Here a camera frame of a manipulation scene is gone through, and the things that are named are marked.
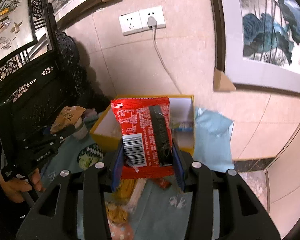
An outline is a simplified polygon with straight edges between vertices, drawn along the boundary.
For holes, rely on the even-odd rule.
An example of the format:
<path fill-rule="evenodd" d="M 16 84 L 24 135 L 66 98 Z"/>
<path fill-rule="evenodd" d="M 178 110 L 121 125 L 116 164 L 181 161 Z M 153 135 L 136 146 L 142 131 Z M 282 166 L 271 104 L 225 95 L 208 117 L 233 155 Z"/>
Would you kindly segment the person's left hand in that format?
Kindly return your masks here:
<path fill-rule="evenodd" d="M 45 191 L 45 188 L 42 186 L 41 177 L 39 169 L 35 169 L 30 181 L 33 184 L 33 187 L 38 192 Z M 25 199 L 22 196 L 22 192 L 28 192 L 32 190 L 32 186 L 25 180 L 20 180 L 18 178 L 13 178 L 9 181 L 4 181 L 2 175 L 0 174 L 0 185 L 3 189 L 6 196 L 15 203 L 22 203 Z"/>

